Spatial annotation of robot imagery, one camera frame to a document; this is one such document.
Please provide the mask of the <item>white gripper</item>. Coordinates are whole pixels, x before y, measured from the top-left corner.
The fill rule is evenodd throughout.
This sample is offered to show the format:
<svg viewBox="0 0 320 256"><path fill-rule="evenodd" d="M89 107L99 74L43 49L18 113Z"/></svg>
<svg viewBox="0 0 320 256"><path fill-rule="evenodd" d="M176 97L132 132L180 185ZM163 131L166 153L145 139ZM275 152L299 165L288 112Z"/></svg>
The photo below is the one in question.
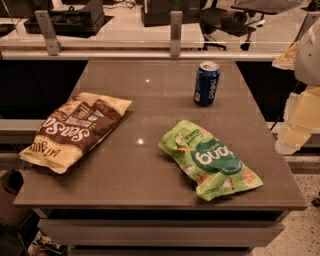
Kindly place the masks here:
<svg viewBox="0 0 320 256"><path fill-rule="evenodd" d="M275 149L279 154L292 155L309 140L310 133L320 128L320 87L308 86L300 94L291 93L284 120L292 128L287 127L278 134Z"/></svg>

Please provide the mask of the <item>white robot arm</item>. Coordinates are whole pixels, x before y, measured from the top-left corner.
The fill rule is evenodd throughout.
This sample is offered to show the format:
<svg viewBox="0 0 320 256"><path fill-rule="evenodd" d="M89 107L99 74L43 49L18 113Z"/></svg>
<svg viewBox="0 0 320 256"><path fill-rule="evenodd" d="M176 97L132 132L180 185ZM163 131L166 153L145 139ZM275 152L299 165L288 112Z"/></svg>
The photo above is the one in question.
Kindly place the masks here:
<svg viewBox="0 0 320 256"><path fill-rule="evenodd" d="M320 128L320 29L310 28L272 65L293 70L295 78L307 85L300 94L289 95L283 126L277 135L276 151L291 155L300 150L312 133Z"/></svg>

